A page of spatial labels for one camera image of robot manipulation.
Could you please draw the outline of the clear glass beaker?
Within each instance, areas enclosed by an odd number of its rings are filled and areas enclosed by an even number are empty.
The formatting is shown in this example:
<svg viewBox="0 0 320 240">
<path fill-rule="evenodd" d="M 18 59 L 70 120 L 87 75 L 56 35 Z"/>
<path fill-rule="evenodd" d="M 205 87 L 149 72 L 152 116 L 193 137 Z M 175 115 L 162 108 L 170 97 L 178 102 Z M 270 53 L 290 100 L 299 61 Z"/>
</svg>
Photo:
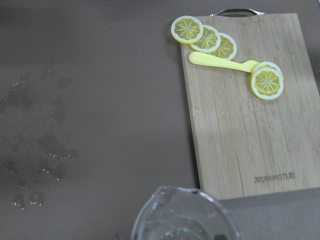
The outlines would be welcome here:
<svg viewBox="0 0 320 240">
<path fill-rule="evenodd" d="M 139 211 L 133 240 L 241 240 L 230 211 L 197 188 L 160 186 Z"/>
</svg>

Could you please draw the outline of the lemon slice at board corner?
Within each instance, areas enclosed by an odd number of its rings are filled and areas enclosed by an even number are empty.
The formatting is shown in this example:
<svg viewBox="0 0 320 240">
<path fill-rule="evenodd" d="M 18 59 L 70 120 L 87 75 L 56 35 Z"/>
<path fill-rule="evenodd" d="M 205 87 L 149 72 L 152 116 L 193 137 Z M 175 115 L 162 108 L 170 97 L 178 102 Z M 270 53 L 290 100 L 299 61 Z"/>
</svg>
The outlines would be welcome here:
<svg viewBox="0 0 320 240">
<path fill-rule="evenodd" d="M 182 44 L 193 44 L 204 32 L 202 22 L 194 16 L 184 15 L 176 18 L 171 24 L 172 37 Z"/>
</svg>

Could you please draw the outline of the overlapping lemon slice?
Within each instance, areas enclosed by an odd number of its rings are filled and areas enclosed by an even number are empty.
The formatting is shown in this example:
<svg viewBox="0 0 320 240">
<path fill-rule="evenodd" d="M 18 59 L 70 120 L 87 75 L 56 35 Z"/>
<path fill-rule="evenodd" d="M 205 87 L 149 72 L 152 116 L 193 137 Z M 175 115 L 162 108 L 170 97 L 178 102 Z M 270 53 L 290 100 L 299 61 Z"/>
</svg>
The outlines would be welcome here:
<svg viewBox="0 0 320 240">
<path fill-rule="evenodd" d="M 232 60 L 238 51 L 235 40 L 228 34 L 222 32 L 220 33 L 220 39 L 219 47 L 210 54 L 225 60 Z"/>
<path fill-rule="evenodd" d="M 203 25 L 202 37 L 190 47 L 197 52 L 212 53 L 218 49 L 221 44 L 220 32 L 210 25 Z"/>
</svg>

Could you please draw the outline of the top lemon slice on knife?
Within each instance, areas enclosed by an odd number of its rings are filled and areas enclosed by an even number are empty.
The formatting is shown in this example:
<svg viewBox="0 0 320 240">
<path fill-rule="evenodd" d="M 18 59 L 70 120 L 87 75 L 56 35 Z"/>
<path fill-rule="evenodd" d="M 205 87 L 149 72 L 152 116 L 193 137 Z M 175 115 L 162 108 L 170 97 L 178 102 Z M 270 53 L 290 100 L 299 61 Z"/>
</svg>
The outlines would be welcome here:
<svg viewBox="0 0 320 240">
<path fill-rule="evenodd" d="M 250 87 L 256 97 L 275 100 L 284 90 L 284 78 L 273 68 L 258 69 L 251 74 Z"/>
</svg>

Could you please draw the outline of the lemon slice on knife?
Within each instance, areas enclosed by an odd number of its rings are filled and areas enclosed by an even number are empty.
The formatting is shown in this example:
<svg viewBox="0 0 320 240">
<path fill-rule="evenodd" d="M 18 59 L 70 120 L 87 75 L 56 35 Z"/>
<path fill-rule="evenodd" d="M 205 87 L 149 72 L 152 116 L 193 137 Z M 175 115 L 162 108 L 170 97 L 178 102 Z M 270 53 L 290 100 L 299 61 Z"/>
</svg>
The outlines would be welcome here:
<svg viewBox="0 0 320 240">
<path fill-rule="evenodd" d="M 270 61 L 263 61 L 263 62 L 260 62 L 257 65 L 255 65 L 253 67 L 253 69 L 252 69 L 250 79 L 252 80 L 254 77 L 258 77 L 259 75 L 256 74 L 256 72 L 258 70 L 261 70 L 261 69 L 273 69 L 274 71 L 277 72 L 277 74 L 273 73 L 273 75 L 275 77 L 277 77 L 279 80 L 283 80 L 284 79 L 283 73 L 282 73 L 280 67 L 278 65 L 276 65 L 275 63 L 270 62 Z"/>
<path fill-rule="evenodd" d="M 275 100 L 284 90 L 284 78 L 273 68 L 258 69 L 251 74 L 250 87 L 256 97 Z"/>
</svg>

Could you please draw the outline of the lower lemon slice on knife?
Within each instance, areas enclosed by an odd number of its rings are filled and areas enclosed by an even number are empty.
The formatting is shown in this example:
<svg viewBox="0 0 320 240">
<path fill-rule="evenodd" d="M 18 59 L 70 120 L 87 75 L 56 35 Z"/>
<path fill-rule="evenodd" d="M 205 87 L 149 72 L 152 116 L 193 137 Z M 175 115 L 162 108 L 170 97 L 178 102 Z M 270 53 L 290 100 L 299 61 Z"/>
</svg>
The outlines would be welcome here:
<svg viewBox="0 0 320 240">
<path fill-rule="evenodd" d="M 252 69 L 250 79 L 252 80 L 254 77 L 258 77 L 259 75 L 256 74 L 256 72 L 258 70 L 261 70 L 261 69 L 273 69 L 274 71 L 277 72 L 277 74 L 273 73 L 273 75 L 275 77 L 277 77 L 279 80 L 283 80 L 284 79 L 283 73 L 282 73 L 280 67 L 278 65 L 276 65 L 275 63 L 270 62 L 270 61 L 263 61 L 263 62 L 260 62 L 257 65 L 255 65 L 253 67 L 253 69 Z"/>
</svg>

